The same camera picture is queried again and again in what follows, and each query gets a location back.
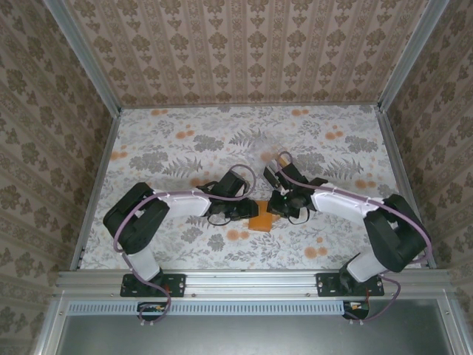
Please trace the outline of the aluminium back frame rail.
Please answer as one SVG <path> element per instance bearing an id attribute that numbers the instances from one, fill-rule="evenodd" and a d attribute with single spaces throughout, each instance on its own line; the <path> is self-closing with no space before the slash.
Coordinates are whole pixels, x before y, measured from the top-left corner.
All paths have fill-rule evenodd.
<path id="1" fill-rule="evenodd" d="M 191 105 L 165 105 L 165 106 L 122 106 L 125 109 L 193 109 L 193 108 L 236 108 L 236 107 L 349 107 L 349 106 L 374 106 L 377 102 L 296 102 L 296 103 L 236 103 L 236 104 L 191 104 Z"/>

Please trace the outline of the floral patterned tablecloth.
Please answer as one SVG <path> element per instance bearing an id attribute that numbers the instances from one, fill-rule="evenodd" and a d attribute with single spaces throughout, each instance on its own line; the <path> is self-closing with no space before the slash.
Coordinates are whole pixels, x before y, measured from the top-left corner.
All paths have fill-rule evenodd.
<path id="1" fill-rule="evenodd" d="M 262 133 L 278 139 L 308 179 L 370 197 L 397 192 L 374 106 L 128 109 L 106 170 L 81 263 L 83 269 L 125 267 L 103 217 L 136 183 L 163 191 L 219 180 L 230 168 L 255 171 L 245 153 Z M 270 232 L 245 220 L 209 223 L 201 217 L 166 221 L 151 248 L 166 269 L 339 268 L 363 251 L 362 227 L 327 213 L 295 226 L 285 219 Z"/>

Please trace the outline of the aluminium front frame rail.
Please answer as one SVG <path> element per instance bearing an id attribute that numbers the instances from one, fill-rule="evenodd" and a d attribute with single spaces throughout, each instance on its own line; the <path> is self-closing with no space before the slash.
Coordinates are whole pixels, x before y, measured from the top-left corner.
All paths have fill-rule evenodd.
<path id="1" fill-rule="evenodd" d="M 314 300 L 318 297 L 319 274 L 327 270 L 176 270 L 186 275 L 185 300 Z M 71 300 L 106 300 L 120 297 L 120 286 L 128 270 L 62 271 L 52 297 Z M 401 300 L 453 297 L 455 288 L 448 272 L 408 268 L 386 275 L 401 285 Z"/>

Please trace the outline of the aluminium upright frame post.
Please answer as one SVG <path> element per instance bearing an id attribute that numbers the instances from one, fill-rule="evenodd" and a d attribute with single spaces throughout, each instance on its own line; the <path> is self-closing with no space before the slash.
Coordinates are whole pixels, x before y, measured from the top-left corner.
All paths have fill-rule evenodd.
<path id="1" fill-rule="evenodd" d="M 113 93 L 103 70 L 93 55 L 92 48 L 87 44 L 85 36 L 73 19 L 71 12 L 67 9 L 66 2 L 64 0 L 44 0 L 44 3 L 57 22 L 110 115 L 113 118 L 118 117 L 121 108 L 118 97 Z"/>
<path id="2" fill-rule="evenodd" d="M 391 106 L 448 3 L 449 0 L 428 1 L 428 4 L 416 24 L 398 63 L 392 71 L 392 74 L 381 93 L 378 101 L 378 107 L 381 112 L 386 112 Z"/>

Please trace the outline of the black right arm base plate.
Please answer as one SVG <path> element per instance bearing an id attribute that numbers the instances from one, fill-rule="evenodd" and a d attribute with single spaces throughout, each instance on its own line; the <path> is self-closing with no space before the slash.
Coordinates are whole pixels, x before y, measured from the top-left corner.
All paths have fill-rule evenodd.
<path id="1" fill-rule="evenodd" d="M 316 286 L 319 297 L 378 297 L 385 295 L 384 285 L 378 276 L 360 283 L 349 274 L 318 273 L 316 274 Z"/>

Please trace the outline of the aluminium side frame rail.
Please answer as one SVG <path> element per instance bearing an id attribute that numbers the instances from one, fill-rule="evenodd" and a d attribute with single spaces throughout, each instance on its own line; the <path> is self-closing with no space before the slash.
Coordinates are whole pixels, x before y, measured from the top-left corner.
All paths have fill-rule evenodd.
<path id="1" fill-rule="evenodd" d="M 419 221 L 422 221 L 387 113 L 375 106 L 375 114 L 395 178 L 396 190 L 410 205 Z"/>
<path id="2" fill-rule="evenodd" d="M 104 147 L 100 165 L 98 167 L 97 176 L 95 178 L 92 193 L 90 195 L 86 213 L 84 215 L 82 227 L 78 235 L 75 251 L 72 257 L 72 261 L 70 263 L 70 267 L 69 267 L 70 271 L 77 271 L 81 267 L 81 261 L 83 259 L 86 243 L 89 238 L 89 234 L 90 234 L 92 224 L 95 218 L 96 208 L 98 205 L 98 201 L 100 200 L 101 189 L 102 189 L 103 182 L 106 176 L 106 170 L 109 165 L 109 160 L 112 155 L 115 139 L 118 135 L 119 126 L 120 126 L 120 112 L 118 113 L 117 116 L 115 116 L 112 119 L 112 125 L 110 126 L 110 131 L 106 140 L 106 145 Z"/>

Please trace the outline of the grey metal panel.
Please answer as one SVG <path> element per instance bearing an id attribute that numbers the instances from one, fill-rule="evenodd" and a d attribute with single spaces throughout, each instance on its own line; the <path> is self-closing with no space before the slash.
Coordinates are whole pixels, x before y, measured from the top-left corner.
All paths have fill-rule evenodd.
<path id="1" fill-rule="evenodd" d="M 322 315 L 74 314 L 54 302 L 34 355 L 473 355 L 459 305 L 399 300 L 369 322 Z"/>

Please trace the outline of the small electronics board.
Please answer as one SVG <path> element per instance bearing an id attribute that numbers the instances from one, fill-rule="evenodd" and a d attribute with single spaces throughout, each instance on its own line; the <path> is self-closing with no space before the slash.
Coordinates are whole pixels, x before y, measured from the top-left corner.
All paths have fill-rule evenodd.
<path id="1" fill-rule="evenodd" d="M 343 302 L 343 318 L 347 320 L 364 320 L 370 312 L 370 305 L 367 301 L 345 301 Z"/>
<path id="2" fill-rule="evenodd" d="M 137 317 L 144 322 L 156 322 L 162 317 L 166 308 L 166 302 L 139 302 L 137 304 Z"/>

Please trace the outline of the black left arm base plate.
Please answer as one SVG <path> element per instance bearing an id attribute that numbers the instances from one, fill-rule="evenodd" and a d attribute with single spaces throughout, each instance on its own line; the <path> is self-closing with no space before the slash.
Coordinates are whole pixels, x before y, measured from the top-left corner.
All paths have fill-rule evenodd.
<path id="1" fill-rule="evenodd" d="M 171 297 L 183 297 L 186 289 L 185 274 L 158 274 L 150 283 L 165 289 Z M 164 297 L 162 291 L 142 284 L 135 275 L 125 274 L 120 287 L 122 297 Z"/>

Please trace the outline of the orange card case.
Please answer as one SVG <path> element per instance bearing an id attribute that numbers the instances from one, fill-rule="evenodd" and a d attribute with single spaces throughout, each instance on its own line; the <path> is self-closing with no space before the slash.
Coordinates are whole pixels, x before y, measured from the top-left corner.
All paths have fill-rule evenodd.
<path id="1" fill-rule="evenodd" d="M 262 231 L 270 232 L 273 226 L 273 223 L 276 222 L 279 217 L 275 214 L 271 214 L 267 211 L 268 202 L 263 200 L 258 200 L 256 202 L 259 212 L 258 215 L 252 217 L 248 222 L 248 228 L 251 231 Z"/>

